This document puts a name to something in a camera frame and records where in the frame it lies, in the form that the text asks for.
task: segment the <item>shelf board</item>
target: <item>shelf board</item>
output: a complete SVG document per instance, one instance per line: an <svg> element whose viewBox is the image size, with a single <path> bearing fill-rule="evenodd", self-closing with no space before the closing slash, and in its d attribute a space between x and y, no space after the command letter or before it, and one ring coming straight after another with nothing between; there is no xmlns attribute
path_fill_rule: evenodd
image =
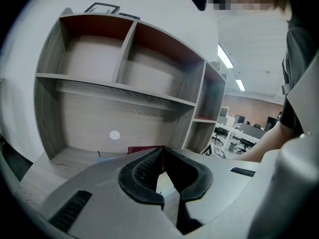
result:
<svg viewBox="0 0 319 239"><path fill-rule="evenodd" d="M196 115L195 118L193 118L193 122L217 123L217 121L215 121L215 120L212 120L212 119L210 120L208 118L198 116L198 115Z"/></svg>
<svg viewBox="0 0 319 239"><path fill-rule="evenodd" d="M141 90L141 89L138 89L136 87L132 87L132 86L125 85L125 84L120 84L120 83L106 82L106 81L95 80L95 79L84 79L84 78L81 78L81 77L74 77L74 76L63 75L63 74L37 73L36 77L96 84L96 85L101 85L101 86L106 86L106 87L111 87L111 88L118 88L118 89L121 89L121 90L127 90L127 91L136 92L136 93L141 93L141 94L145 94L145 95L149 95L149 96L153 96L153 97L157 97L157 98L162 98L162 99L165 99L165 100L173 101L173 102L176 102L176 103L180 103L180 104L184 104L184 105L188 105L188 106L192 106L192 107L196 106L195 103L192 103L192 102L189 102L189 101L186 101L186 100L182 100L182 99L179 99L179 98L171 97L171 96L168 96L168 95L162 95L162 94L159 94L159 93L156 93L156 92L153 92L153 91Z"/></svg>

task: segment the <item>shelving unit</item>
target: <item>shelving unit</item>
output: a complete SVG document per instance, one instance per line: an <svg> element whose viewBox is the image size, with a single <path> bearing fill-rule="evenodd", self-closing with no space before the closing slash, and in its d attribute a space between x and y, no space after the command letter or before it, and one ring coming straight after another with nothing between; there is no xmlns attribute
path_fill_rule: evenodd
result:
<svg viewBox="0 0 319 239"><path fill-rule="evenodd" d="M212 135L224 86L203 58L154 26L67 8L39 57L37 127L49 158L66 148L88 155L149 145L200 152Z"/></svg>

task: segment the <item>ceiling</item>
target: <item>ceiling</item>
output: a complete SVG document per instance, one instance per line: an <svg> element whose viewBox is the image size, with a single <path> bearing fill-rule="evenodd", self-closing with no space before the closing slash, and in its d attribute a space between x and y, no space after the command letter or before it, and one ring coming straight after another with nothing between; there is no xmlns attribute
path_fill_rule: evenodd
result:
<svg viewBox="0 0 319 239"><path fill-rule="evenodd" d="M227 74L226 94L250 97L283 104L282 60L286 51L287 23L278 12L250 12L234 15L215 11L219 44L234 68L222 64ZM242 80L246 91L240 91L236 80Z"/></svg>

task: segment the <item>picture frame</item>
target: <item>picture frame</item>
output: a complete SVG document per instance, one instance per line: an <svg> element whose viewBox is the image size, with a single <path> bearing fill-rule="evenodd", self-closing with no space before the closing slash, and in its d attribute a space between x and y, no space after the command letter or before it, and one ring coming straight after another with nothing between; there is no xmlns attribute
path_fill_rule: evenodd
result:
<svg viewBox="0 0 319 239"><path fill-rule="evenodd" d="M108 4L108 3L101 3L95 2L90 7L88 7L85 12L97 12L97 13L109 13L115 14L120 9L119 6Z"/></svg>
<svg viewBox="0 0 319 239"><path fill-rule="evenodd" d="M125 17L131 17L131 18L135 18L135 19L141 19L140 17L134 16L134 15L130 15L130 14L126 14L126 13L122 13L120 12L119 15L125 16Z"/></svg>

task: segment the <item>office chair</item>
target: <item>office chair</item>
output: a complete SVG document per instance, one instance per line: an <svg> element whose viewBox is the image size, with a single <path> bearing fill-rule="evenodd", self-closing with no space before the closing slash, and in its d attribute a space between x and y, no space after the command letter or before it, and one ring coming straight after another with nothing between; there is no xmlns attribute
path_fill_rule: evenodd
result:
<svg viewBox="0 0 319 239"><path fill-rule="evenodd" d="M212 136L212 139L215 140L215 144L216 144L216 141L219 141L222 145L224 145L224 143L220 139L218 139L218 137L221 137L222 135L227 136L228 135L227 132L228 131L223 128L220 128L220 127L215 128L214 133L216 134L216 136Z"/></svg>
<svg viewBox="0 0 319 239"><path fill-rule="evenodd" d="M261 125L259 124L254 124L254 127L261 129Z"/></svg>
<svg viewBox="0 0 319 239"><path fill-rule="evenodd" d="M247 140L245 140L245 139L243 139L243 138L241 138L241 139L239 139L240 140L240 142L244 145L244 148L242 149L242 148L239 148L239 147L237 147L236 149L239 149L238 151L237 151L237 154L242 154L242 153L244 153L244 152L246 152L247 151L247 148L251 148L251 147L253 147L254 145L255 145L255 143L252 143L252 142L250 142L250 141L247 141Z"/></svg>

